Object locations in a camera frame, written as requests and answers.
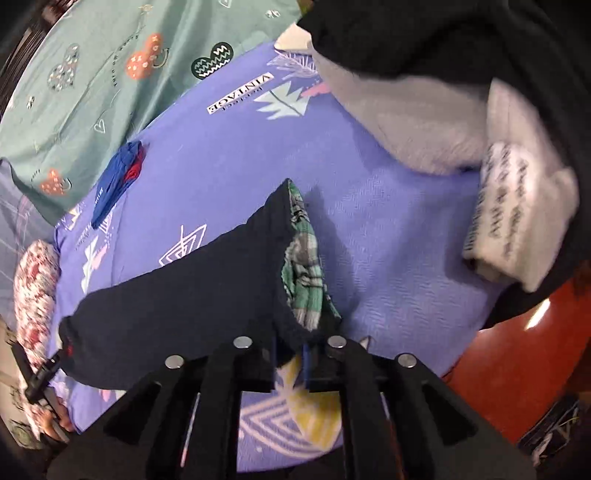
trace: orange mushroom print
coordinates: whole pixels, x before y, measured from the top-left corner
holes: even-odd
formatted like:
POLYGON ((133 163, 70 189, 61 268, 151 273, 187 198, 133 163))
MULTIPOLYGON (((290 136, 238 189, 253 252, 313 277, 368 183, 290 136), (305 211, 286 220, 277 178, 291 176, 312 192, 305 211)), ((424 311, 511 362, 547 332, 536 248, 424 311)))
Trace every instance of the orange mushroom print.
POLYGON ((151 75, 153 69, 158 69, 166 63, 168 49, 162 50, 162 36, 158 33, 152 34, 146 40, 145 47, 135 52, 127 61, 125 71, 134 80, 141 80, 151 75), (164 60, 156 65, 156 58, 164 52, 164 60))
POLYGON ((63 179, 53 168, 49 171, 47 180, 41 182, 41 190, 45 195, 64 196, 72 188, 70 180, 63 179))

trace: navy blue cloth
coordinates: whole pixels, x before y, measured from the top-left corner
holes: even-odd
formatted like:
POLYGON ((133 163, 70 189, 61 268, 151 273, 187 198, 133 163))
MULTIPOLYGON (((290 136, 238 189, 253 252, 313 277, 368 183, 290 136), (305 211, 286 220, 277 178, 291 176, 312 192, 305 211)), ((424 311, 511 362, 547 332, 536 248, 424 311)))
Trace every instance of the navy blue cloth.
POLYGON ((133 180, 124 181, 124 177, 140 154, 141 148, 142 142, 140 141, 128 142, 123 145, 113 155, 109 165, 100 176, 96 184, 95 209, 90 222, 93 229, 96 230, 99 227, 113 205, 133 183, 133 180))

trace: floral cloth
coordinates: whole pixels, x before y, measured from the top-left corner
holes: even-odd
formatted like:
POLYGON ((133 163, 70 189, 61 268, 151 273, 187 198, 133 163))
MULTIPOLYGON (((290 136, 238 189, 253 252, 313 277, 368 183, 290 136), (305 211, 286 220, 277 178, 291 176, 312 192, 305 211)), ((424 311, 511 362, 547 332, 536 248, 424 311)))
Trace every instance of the floral cloth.
MULTIPOLYGON (((56 250, 41 240, 33 242, 22 256, 14 277, 14 311, 17 318, 17 341, 25 349, 34 372, 46 360, 59 277, 59 256, 56 250)), ((27 401, 24 396, 26 387, 21 375, 20 393, 25 415, 35 437, 39 439, 43 408, 27 401)))

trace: teal bedsheet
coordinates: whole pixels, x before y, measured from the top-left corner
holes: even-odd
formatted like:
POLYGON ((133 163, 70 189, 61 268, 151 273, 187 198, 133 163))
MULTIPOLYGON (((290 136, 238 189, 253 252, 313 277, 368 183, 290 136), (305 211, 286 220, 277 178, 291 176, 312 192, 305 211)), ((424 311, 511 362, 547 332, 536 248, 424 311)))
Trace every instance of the teal bedsheet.
POLYGON ((78 2, 36 52, 2 118, 0 157, 52 224, 123 142, 300 15, 296 0, 146 1, 78 2))

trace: white cloth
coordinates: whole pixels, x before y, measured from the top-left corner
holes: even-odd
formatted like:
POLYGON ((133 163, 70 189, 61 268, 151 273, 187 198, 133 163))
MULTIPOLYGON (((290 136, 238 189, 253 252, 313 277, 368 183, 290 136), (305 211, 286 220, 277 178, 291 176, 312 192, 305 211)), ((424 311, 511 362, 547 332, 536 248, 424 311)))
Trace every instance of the white cloth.
POLYGON ((308 45, 312 41, 312 35, 306 30, 292 23, 275 42, 277 50, 290 51, 292 53, 308 53, 308 45))
POLYGON ((513 278, 533 292, 579 206, 576 176, 535 107, 500 80, 491 84, 487 131, 491 146, 463 256, 486 278, 513 278))

